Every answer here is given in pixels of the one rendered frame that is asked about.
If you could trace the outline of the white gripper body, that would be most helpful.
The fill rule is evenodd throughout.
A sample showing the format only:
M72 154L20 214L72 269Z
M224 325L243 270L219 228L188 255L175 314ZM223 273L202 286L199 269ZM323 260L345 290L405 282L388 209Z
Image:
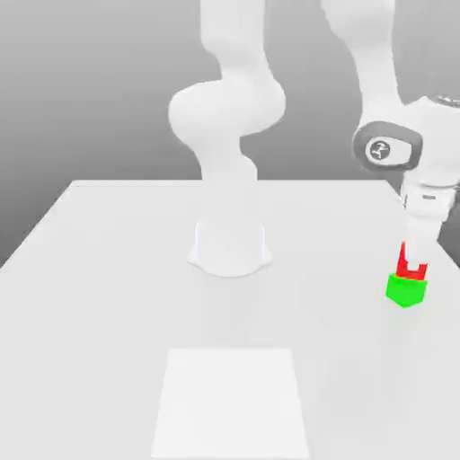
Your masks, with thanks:
M400 197L409 215L444 222L455 206L458 191L460 182L434 185L404 181Z

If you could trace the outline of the small green cube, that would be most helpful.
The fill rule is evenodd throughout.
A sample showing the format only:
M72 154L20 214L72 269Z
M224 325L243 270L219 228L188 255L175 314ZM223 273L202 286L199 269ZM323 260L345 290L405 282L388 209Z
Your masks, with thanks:
M395 273L388 276L385 295L402 308L420 304L424 300L427 280L406 279Z

